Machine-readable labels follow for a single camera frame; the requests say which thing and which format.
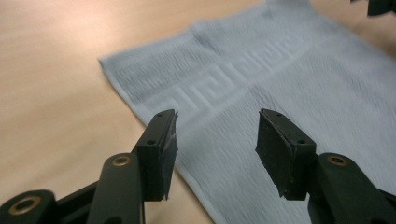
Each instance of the wooden surface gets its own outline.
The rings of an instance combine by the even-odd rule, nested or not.
[[[144,126],[97,59],[176,34],[256,0],[3,0],[0,3],[0,203],[29,189],[57,199],[98,179]],[[320,13],[396,59],[396,18],[368,20],[367,3],[314,0]],[[146,204],[147,223],[211,223],[175,173],[170,200]]]

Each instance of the table surface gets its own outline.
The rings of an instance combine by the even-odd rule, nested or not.
[[[98,179],[144,125],[112,89],[98,58],[174,35],[257,0],[3,0],[0,4],[0,203],[30,189],[60,199]],[[396,59],[396,17],[368,19],[366,1],[314,7]],[[213,222],[174,172],[170,200],[147,223]]]

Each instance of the gray towel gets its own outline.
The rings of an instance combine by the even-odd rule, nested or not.
[[[198,21],[101,65],[144,123],[179,111],[177,169],[216,223],[310,222],[306,202],[278,197],[254,151],[263,107],[396,193],[396,63],[308,1]]]

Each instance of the black object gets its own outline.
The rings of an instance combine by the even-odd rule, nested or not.
[[[257,153],[287,200],[304,201],[312,223],[396,223],[396,197],[377,189],[351,159],[316,154],[316,144],[284,115],[260,112]]]
[[[379,16],[388,12],[396,13],[396,0],[369,0],[368,16]]]
[[[0,207],[1,224],[145,223],[144,202],[167,199],[177,154],[175,110],[154,116],[132,153],[105,162],[100,179],[59,201],[24,192]]]

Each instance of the screw hole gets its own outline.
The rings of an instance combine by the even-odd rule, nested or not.
[[[41,198],[38,196],[28,196],[14,203],[8,210],[13,215],[22,215],[30,212],[32,209],[37,207],[41,202]]]
[[[116,159],[113,160],[113,165],[115,166],[123,166],[129,163],[129,161],[131,161],[131,158],[127,157],[127,156],[120,156],[117,157]]]
[[[347,160],[345,160],[342,157],[339,156],[329,156],[328,161],[331,162],[332,164],[339,165],[339,166],[346,166],[347,165]]]
[[[120,217],[111,217],[106,220],[105,224],[121,224],[122,219]]]

